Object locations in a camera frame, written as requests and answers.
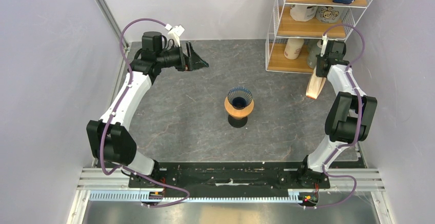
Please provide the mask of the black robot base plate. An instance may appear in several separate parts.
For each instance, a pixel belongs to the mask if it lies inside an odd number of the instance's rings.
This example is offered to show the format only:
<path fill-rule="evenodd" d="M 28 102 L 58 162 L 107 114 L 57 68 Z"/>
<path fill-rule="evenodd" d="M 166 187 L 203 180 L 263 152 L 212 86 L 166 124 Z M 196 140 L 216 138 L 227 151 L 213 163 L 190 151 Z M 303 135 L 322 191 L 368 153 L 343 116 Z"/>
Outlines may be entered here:
<path fill-rule="evenodd" d="M 243 199 L 285 197 L 289 189 L 302 189 L 317 194 L 329 190 L 334 179 L 350 180 L 356 190 L 356 177 L 326 173 L 321 184 L 303 184 L 296 174 L 302 162 L 161 162 L 147 177 L 121 168 L 129 178 L 127 188 L 150 189 L 151 199 Z"/>

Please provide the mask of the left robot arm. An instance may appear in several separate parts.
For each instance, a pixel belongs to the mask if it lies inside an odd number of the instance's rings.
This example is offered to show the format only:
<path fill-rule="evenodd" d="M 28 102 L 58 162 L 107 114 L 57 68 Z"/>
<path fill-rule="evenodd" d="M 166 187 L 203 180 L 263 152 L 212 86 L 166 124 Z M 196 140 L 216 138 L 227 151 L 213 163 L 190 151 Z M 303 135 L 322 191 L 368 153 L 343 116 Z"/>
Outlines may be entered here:
<path fill-rule="evenodd" d="M 88 122 L 86 131 L 94 158 L 142 174 L 142 182 L 152 188 L 160 183 L 161 174 L 155 170 L 156 161 L 138 151 L 129 133 L 133 115 L 162 69 L 174 67 L 178 71 L 195 71 L 209 65 L 190 42 L 182 47 L 177 34 L 163 36 L 149 31 L 143 33 L 142 47 L 129 66 L 131 69 L 115 100 L 99 120 Z"/>

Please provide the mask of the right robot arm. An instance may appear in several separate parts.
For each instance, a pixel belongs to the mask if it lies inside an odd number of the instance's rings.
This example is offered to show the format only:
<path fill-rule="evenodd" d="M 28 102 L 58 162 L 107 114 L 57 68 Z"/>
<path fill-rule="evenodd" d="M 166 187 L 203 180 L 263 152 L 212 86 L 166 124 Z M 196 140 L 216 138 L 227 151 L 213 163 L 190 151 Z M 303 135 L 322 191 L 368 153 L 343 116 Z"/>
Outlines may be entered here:
<path fill-rule="evenodd" d="M 323 38 L 320 47 L 314 74 L 332 84 L 336 98 L 325 121 L 324 139 L 297 170 L 296 181 L 303 188 L 327 180 L 326 171 L 332 162 L 345 149 L 367 138 L 378 104 L 353 77 L 350 62 L 344 60 L 343 41 Z"/>

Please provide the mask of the blue coffee filter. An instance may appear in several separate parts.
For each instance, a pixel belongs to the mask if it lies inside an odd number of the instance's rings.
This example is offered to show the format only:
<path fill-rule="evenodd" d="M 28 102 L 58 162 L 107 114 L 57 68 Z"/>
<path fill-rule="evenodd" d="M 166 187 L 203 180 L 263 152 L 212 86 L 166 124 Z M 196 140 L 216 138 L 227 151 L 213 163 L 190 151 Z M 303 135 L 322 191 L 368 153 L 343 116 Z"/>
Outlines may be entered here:
<path fill-rule="evenodd" d="M 247 108 L 253 101 L 252 93 L 245 87 L 234 87 L 227 94 L 228 101 L 235 109 Z"/>

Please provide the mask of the orange coffee dripper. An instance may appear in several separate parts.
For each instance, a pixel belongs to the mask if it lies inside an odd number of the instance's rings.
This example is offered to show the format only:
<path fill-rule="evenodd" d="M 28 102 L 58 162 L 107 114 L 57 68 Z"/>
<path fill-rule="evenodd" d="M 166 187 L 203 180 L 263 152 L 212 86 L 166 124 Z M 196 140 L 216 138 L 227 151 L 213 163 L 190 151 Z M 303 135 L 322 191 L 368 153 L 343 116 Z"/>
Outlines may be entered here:
<path fill-rule="evenodd" d="M 250 104 L 245 107 L 235 108 L 229 101 L 229 98 L 225 99 L 224 102 L 225 110 L 228 114 L 228 122 L 234 128 L 242 128 L 248 122 L 248 116 L 252 113 L 254 109 L 254 101 L 252 100 Z"/>

